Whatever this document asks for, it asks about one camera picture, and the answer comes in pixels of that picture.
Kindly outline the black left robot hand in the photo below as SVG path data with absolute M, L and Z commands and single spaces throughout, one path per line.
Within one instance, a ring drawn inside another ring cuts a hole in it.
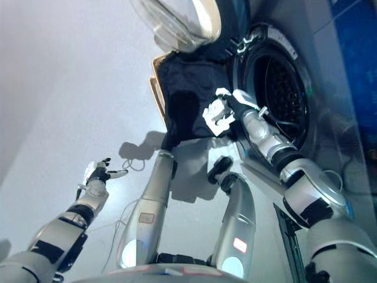
M 89 182 L 93 180 L 100 180 L 106 183 L 110 179 L 118 179 L 128 174 L 127 169 L 109 170 L 108 166 L 110 165 L 110 161 L 111 158 L 107 157 L 99 162 L 91 162 L 85 169 L 82 184 L 87 186 Z

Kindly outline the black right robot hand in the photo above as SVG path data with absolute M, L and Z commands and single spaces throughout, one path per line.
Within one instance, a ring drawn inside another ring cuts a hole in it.
M 216 89 L 214 100 L 204 109 L 203 117 L 217 124 L 231 116 L 238 120 L 248 110 L 260 111 L 254 94 L 239 88 L 231 92 L 222 87 Z

